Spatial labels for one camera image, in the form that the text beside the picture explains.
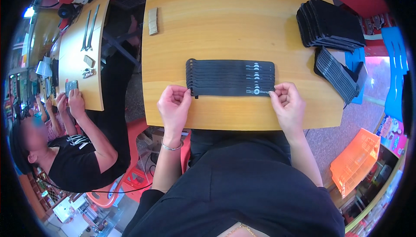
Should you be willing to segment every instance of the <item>black pants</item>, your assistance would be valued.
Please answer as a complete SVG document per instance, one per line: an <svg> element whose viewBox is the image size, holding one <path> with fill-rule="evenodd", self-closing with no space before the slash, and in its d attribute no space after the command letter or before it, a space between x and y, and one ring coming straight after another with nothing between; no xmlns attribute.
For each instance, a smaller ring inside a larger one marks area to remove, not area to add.
<svg viewBox="0 0 416 237"><path fill-rule="evenodd" d="M287 165L291 165L290 146L282 130L231 131L193 129L190 135L189 166L193 166L210 149L223 148L241 142L254 142L267 146L287 158Z"/></svg>
<svg viewBox="0 0 416 237"><path fill-rule="evenodd" d="M122 47L133 57L137 56L137 49L127 41L122 43ZM104 111L86 111L88 117L118 152L116 164L120 170L123 170L122 173L126 172L130 165L130 147L124 112L127 85L132 77L133 69L134 64L118 51L111 57L107 57L106 64L101 71Z"/></svg>

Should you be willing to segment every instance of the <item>floor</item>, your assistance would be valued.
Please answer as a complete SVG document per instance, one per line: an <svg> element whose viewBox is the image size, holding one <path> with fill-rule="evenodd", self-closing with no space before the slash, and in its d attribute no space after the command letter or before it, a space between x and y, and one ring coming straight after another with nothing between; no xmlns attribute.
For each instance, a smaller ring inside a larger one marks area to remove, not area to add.
<svg viewBox="0 0 416 237"><path fill-rule="evenodd" d="M138 23L142 16L136 16ZM390 64L388 57L367 57L366 67L368 78L364 94L377 99L385 99L390 84ZM306 139L315 156L320 169L324 185L331 183L331 162L345 149L360 128L373 132L383 115L384 107L364 101L363 104L350 104L344 109L339 127L318 128L305 130ZM145 116L143 104L143 87L141 74L136 73L128 84L126 94L126 121L135 120ZM148 136L155 128L146 131ZM146 145L138 141L140 154L146 153ZM149 160L146 169L153 163ZM117 229L124 230L136 212L138 203L124 196L119 203L123 215L117 224Z"/></svg>

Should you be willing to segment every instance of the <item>red plastic stool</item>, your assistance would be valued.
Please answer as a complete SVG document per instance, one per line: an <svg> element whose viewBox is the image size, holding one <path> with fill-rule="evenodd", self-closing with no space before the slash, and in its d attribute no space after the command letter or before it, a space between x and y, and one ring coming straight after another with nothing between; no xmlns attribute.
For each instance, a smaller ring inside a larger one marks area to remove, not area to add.
<svg viewBox="0 0 416 237"><path fill-rule="evenodd" d="M127 123L128 145L130 147L130 157L131 157L130 166L128 167L126 173L123 175L119 183L116 183L115 181L113 184L97 189L96 191L120 192L120 188L123 182L127 179L128 176L131 175L131 171L133 171L133 169L136 169L136 166L137 166L138 151L137 151L137 145L136 145L136 138L140 133L142 133L147 128L148 128L148 125L146 123L146 118L133 120ZM110 194L110 193L95 193L95 192L88 192L86 193L86 195L94 203L96 203L98 206L103 207L103 208L111 207L113 203L116 201L117 197L119 196L117 193Z"/></svg>
<svg viewBox="0 0 416 237"><path fill-rule="evenodd" d="M135 190L135 189L140 189L140 190L129 192L129 193L126 193L125 195L127 195L130 199L140 203L141 195L143 194L144 191L150 189L151 184L153 182L153 176L151 175L150 172L147 173L147 178L148 178L148 181L146 179L146 175L144 174L144 172L138 169L137 167L134 167L133 169L131 169L128 172L127 177L122 182L123 190L125 192Z"/></svg>
<svg viewBox="0 0 416 237"><path fill-rule="evenodd" d="M180 164L182 166L182 174L188 169L188 161L190 158L190 132L184 140L184 145L180 148Z"/></svg>

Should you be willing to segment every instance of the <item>woman in black t-shirt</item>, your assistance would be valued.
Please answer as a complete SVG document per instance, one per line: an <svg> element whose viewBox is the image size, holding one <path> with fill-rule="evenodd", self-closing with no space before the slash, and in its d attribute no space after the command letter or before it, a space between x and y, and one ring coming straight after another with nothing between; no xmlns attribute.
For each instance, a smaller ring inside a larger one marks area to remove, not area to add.
<svg viewBox="0 0 416 237"><path fill-rule="evenodd" d="M123 236L344 236L302 130L305 102L293 83L269 94L284 135L192 130L182 175L180 136L191 96L168 86L158 102L165 135L153 186Z"/></svg>
<svg viewBox="0 0 416 237"><path fill-rule="evenodd" d="M129 32L137 22L132 18ZM139 38L122 43L128 53L137 56ZM127 125L124 117L125 95L134 64L120 52L107 57L101 71L104 111L85 111L82 94L71 90L68 98L60 93L58 111L67 135L47 142L46 126L33 117L16 120L10 133L10 147L19 170L28 174L41 167L61 189L84 193L111 184L130 165ZM78 135L66 112L67 105L86 135Z"/></svg>

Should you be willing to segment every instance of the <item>silver bangle bracelet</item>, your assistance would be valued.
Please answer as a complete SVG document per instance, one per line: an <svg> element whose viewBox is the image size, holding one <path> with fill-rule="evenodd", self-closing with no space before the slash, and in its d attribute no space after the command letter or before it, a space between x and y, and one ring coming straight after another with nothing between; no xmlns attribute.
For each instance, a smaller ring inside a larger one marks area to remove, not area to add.
<svg viewBox="0 0 416 237"><path fill-rule="evenodd" d="M163 137L162 137L161 143L162 143L162 147L164 147L165 149L170 150L170 151L175 151L177 149L180 149L184 145L184 141L180 140L179 147L177 147L177 148L169 148L165 144L163 144Z"/></svg>

